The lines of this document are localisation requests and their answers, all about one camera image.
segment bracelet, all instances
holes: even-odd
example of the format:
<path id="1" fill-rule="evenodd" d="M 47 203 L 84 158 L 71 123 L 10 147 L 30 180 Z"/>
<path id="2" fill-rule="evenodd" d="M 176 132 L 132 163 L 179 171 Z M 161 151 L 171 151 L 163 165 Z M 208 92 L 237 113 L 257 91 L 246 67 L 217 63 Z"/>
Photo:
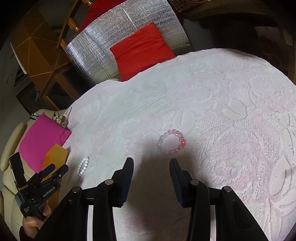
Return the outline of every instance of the bracelet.
<path id="1" fill-rule="evenodd" d="M 81 163 L 79 164 L 78 168 L 77 168 L 77 176 L 78 177 L 81 177 L 86 169 L 87 169 L 87 166 L 89 165 L 89 157 L 85 157 L 83 158 L 83 160 L 81 161 Z"/>
<path id="2" fill-rule="evenodd" d="M 178 136 L 181 144 L 178 145 L 178 147 L 175 148 L 174 150 L 170 150 L 170 151 L 165 152 L 162 150 L 161 144 L 163 143 L 163 140 L 166 137 L 168 137 L 168 135 L 171 135 L 171 134 L 175 134 L 176 136 Z M 184 138 L 183 132 L 177 131 L 176 129 L 172 129 L 172 130 L 168 130 L 167 132 L 165 132 L 163 135 L 160 136 L 158 143 L 157 143 L 157 149 L 158 149 L 158 151 L 161 151 L 165 155 L 177 154 L 180 150 L 182 150 L 186 146 L 186 144 L 187 144 L 187 142 Z"/>

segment pink pillow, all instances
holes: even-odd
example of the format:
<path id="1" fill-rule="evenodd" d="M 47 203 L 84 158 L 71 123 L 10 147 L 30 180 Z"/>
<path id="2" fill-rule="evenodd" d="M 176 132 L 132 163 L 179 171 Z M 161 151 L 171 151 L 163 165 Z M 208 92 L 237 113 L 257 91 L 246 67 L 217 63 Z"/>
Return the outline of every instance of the pink pillow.
<path id="1" fill-rule="evenodd" d="M 40 172 L 48 151 L 55 144 L 64 145 L 70 135 L 70 131 L 42 113 L 26 133 L 19 153 L 33 171 Z"/>

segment white blanket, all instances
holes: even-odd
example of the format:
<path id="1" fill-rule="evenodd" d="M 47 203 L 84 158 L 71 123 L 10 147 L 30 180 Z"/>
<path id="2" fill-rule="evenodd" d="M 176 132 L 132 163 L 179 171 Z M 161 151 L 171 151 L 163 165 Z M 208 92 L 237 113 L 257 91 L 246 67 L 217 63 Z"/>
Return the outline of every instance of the white blanket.
<path id="1" fill-rule="evenodd" d="M 97 186 L 132 157 L 128 199 L 114 208 L 117 239 L 185 240 L 190 210 L 177 202 L 169 175 L 176 157 L 209 187 L 231 186 L 268 239 L 283 240 L 296 222 L 295 91 L 265 60 L 226 49 L 178 56 L 127 82 L 100 83 L 67 111 L 69 172 L 60 198 L 76 185 Z M 165 156 L 156 143 L 173 128 L 187 146 Z M 170 136 L 163 147 L 177 144 Z M 79 178 L 85 156 L 89 166 Z"/>

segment reflective insulation mat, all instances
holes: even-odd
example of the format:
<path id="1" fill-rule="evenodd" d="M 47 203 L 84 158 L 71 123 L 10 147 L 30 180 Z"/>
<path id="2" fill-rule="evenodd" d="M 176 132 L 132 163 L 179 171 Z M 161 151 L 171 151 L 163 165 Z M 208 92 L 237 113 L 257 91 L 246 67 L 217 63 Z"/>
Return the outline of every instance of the reflective insulation mat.
<path id="1" fill-rule="evenodd" d="M 188 38 L 166 0 L 125 1 L 88 25 L 65 51 L 92 85 L 119 79 L 110 47 L 151 22 L 159 28 L 175 55 L 191 51 Z"/>

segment red fabric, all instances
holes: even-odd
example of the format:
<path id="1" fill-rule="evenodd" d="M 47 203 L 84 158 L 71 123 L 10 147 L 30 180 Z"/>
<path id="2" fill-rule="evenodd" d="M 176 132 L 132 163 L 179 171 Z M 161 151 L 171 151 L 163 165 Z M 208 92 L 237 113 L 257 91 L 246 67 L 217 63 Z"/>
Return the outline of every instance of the red fabric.
<path id="1" fill-rule="evenodd" d="M 117 5 L 125 2 L 126 0 L 96 0 L 87 10 L 87 15 L 79 27 L 78 33 L 84 30 L 92 21 L 108 12 Z"/>
<path id="2" fill-rule="evenodd" d="M 110 50 L 116 59 L 121 81 L 127 81 L 137 73 L 175 57 L 154 23 L 121 40 Z"/>

